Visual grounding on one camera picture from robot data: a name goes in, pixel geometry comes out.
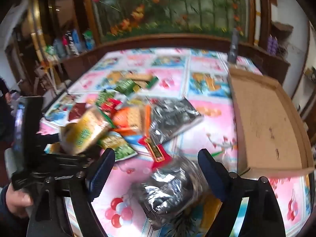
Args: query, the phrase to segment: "silver foil bag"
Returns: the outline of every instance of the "silver foil bag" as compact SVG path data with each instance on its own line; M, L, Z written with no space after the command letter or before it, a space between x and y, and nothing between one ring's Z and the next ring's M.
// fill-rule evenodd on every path
M158 100L152 106L150 136L162 144L202 121L202 115L187 100Z
M146 182L131 186L155 230L171 222L208 190L200 167L182 156L156 169Z

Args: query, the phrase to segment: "cardboard box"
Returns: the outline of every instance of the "cardboard box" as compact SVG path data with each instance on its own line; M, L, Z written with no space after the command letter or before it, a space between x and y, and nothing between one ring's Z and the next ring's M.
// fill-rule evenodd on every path
M286 178L314 170L303 122L279 82L229 70L235 111L239 175Z

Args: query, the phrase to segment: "wall mural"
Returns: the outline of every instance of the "wall mural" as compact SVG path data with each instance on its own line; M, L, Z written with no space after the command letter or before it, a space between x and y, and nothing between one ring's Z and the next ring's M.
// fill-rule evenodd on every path
M102 42L156 33L247 38L247 0L93 0Z

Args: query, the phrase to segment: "screw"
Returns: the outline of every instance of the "screw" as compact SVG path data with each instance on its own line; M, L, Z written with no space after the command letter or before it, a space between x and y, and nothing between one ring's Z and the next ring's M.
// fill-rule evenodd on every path
M53 177L49 176L45 179L45 182L50 183L51 181L53 181Z
M78 172L76 174L76 177L78 177L78 178L84 177L84 172L83 171Z
M238 174L236 174L235 172L229 172L228 175L230 176L230 178L237 178L238 177Z
M267 183L267 182L269 181L265 176L261 177L260 180L261 180L263 183Z

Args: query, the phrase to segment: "floral tablecloth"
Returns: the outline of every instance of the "floral tablecloth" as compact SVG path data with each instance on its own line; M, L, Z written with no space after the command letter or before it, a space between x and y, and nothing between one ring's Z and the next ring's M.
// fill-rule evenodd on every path
M202 148L207 148L210 153L222 151L216 159L229 171L236 172L237 135L226 61L227 54L193 49L157 48L107 53L69 88L69 94L63 94L51 106L45 115L50 121L42 119L40 132L56 133L59 126L68 123L69 111L76 103L93 103L98 92L111 89L119 75L151 73L159 78L159 82L137 96L186 97L204 114L202 123L165 144L166 151L172 156L182 154L191 160L197 159ZM261 74L247 58L238 57L238 64L245 70ZM138 145L139 138L132 136L127 140L139 155L116 163L101 195L92 202L106 233L113 237L204 236L219 208L214 198L208 197L194 209L184 211L175 219L174 225L154 231L140 205L129 195L131 183L146 179L151 171L151 156L145 147ZM308 176L269 181L281 209L286 234L294 236L310 215ZM248 199L243 199L231 236L238 236L247 203ZM66 204L74 232L80 236L69 198L66 198ZM123 220L122 209L125 207L130 210Z

